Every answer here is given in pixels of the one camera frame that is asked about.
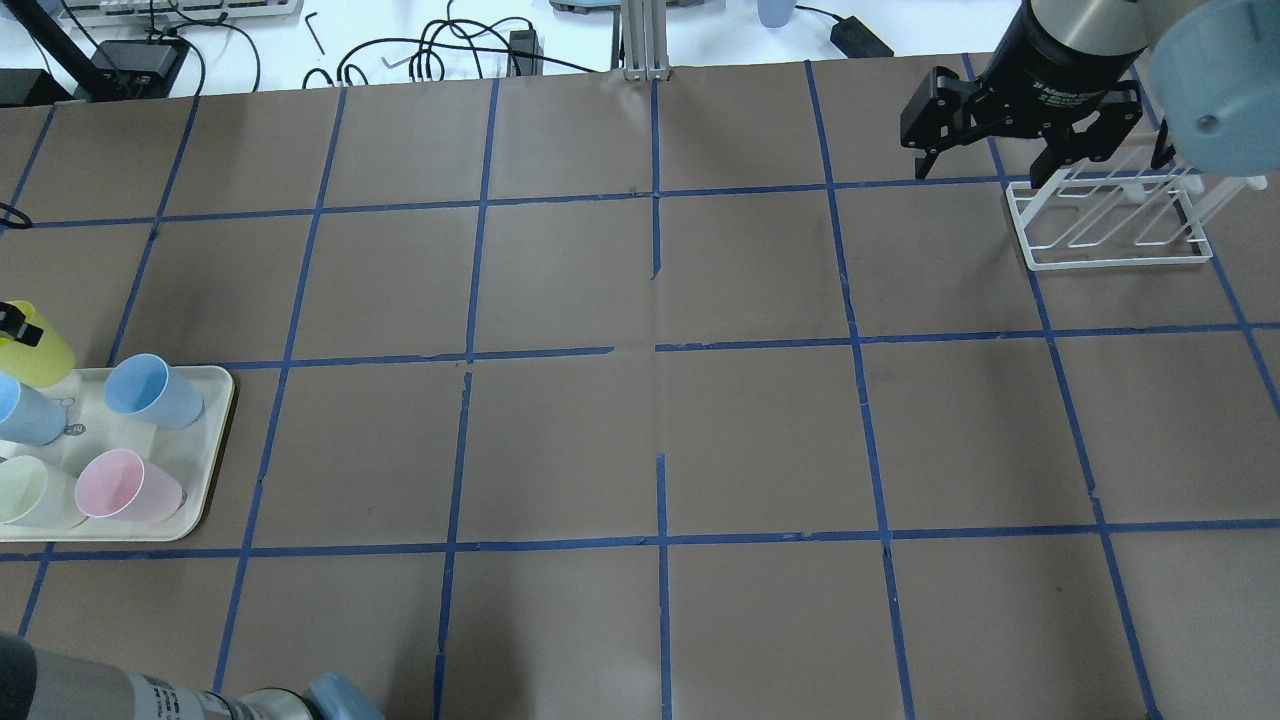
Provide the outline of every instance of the power adapter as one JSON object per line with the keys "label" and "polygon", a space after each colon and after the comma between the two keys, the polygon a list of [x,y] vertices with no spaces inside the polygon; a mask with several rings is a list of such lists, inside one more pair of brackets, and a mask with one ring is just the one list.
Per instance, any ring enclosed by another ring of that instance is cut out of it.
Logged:
{"label": "power adapter", "polygon": [[845,18],[832,26],[831,44],[846,58],[892,58],[893,49],[858,18]]}
{"label": "power adapter", "polygon": [[[516,53],[527,53],[530,55],[543,54],[541,47],[538,46],[538,31],[535,29],[513,29],[507,36],[507,42]],[[543,74],[541,58],[526,58],[513,53],[507,54],[507,77],[540,74]]]}

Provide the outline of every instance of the plastic cup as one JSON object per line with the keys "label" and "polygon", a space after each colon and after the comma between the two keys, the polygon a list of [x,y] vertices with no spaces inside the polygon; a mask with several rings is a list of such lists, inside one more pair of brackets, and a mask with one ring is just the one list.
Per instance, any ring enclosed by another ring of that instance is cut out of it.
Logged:
{"label": "plastic cup", "polygon": [[90,518],[159,523],[177,512],[186,500],[187,493],[173,475],[132,450],[99,455],[76,483],[76,505]]}
{"label": "plastic cup", "polygon": [[49,445],[67,428],[67,409],[0,373],[0,439]]}
{"label": "plastic cup", "polygon": [[157,355],[134,355],[106,377],[106,406],[161,428],[186,428],[205,407],[200,391]]}
{"label": "plastic cup", "polygon": [[23,455],[0,464],[0,523],[65,529],[84,521],[73,497],[76,478],[38,457]]}
{"label": "plastic cup", "polygon": [[755,0],[755,14],[764,27],[782,27],[791,20],[796,0]]}
{"label": "plastic cup", "polygon": [[10,300],[27,316],[28,325],[45,331],[36,347],[15,340],[0,338],[0,372],[8,373],[18,382],[31,387],[49,387],[76,369],[76,354],[67,346],[63,336],[49,324],[44,315],[26,300]]}

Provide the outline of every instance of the yellow cup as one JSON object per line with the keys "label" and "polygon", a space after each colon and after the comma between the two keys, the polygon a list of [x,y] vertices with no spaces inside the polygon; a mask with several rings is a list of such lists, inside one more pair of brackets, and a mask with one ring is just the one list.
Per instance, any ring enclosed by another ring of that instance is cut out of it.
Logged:
{"label": "yellow cup", "polygon": [[8,373],[20,383],[31,387],[56,384],[76,369],[76,354],[67,347],[67,341],[49,324],[36,309],[24,300],[10,300],[27,316],[28,325],[45,331],[36,347],[0,337],[0,372]]}

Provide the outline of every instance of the white tray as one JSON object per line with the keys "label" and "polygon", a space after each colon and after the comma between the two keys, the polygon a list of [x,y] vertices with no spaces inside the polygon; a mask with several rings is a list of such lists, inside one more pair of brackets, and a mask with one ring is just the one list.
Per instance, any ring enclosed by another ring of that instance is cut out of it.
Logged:
{"label": "white tray", "polygon": [[111,413],[102,400],[102,386],[111,370],[73,370],[60,383],[41,391],[46,397],[60,400],[67,407],[67,430],[63,436],[41,447],[0,441],[0,456],[33,455],[79,477],[93,457],[108,450],[124,447],[163,468],[182,483],[187,500],[178,512],[161,523],[90,518],[65,530],[0,525],[0,542],[165,542],[175,541],[195,529],[205,512],[236,383],[230,373],[215,365],[174,370],[191,380],[205,398],[205,410],[200,418],[180,430],[168,430]]}

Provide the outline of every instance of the pink cup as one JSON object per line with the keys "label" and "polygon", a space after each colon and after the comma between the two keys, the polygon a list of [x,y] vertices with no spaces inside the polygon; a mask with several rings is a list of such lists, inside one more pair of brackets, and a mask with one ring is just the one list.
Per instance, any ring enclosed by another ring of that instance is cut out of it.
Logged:
{"label": "pink cup", "polygon": [[187,493],[169,473],[132,450],[109,450],[81,473],[76,505],[90,518],[159,523],[182,507]]}

